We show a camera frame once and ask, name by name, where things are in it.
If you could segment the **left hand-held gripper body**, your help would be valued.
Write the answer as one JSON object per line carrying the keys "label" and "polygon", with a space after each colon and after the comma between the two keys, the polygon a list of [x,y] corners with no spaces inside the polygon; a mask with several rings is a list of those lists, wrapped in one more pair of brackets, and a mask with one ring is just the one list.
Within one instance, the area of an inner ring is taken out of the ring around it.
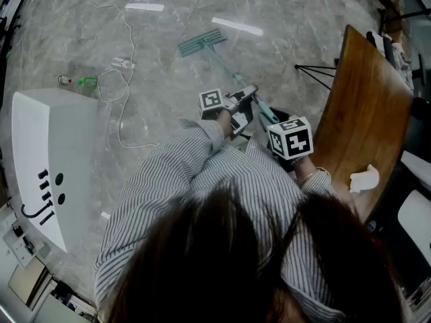
{"label": "left hand-held gripper body", "polygon": [[219,111],[227,110],[231,115],[240,110],[240,105],[246,100],[237,102],[233,93],[223,94],[220,89],[201,92],[198,96],[197,108],[200,119],[210,119]]}

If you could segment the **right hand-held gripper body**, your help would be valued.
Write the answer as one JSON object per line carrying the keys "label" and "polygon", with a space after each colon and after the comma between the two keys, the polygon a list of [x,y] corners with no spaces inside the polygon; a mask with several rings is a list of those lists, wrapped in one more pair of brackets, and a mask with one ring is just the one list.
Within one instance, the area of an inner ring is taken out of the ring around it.
{"label": "right hand-held gripper body", "polygon": [[267,123],[267,148],[285,171],[293,171],[294,164],[313,153],[312,131],[305,117],[290,115],[271,108],[277,122]]}

